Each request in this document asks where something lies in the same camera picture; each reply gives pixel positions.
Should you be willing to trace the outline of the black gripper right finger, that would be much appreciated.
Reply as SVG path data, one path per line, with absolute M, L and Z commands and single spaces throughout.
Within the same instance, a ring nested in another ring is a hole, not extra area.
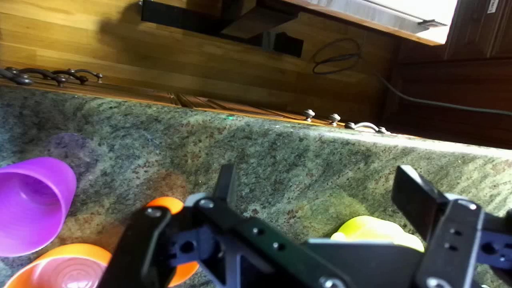
M 413 167 L 400 166 L 394 177 L 392 204 L 421 239 L 429 242 L 448 199 Z

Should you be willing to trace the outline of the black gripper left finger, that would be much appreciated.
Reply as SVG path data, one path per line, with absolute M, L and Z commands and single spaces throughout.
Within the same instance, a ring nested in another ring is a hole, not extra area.
M 232 164 L 222 166 L 213 191 L 213 198 L 226 202 L 235 186 L 235 167 Z

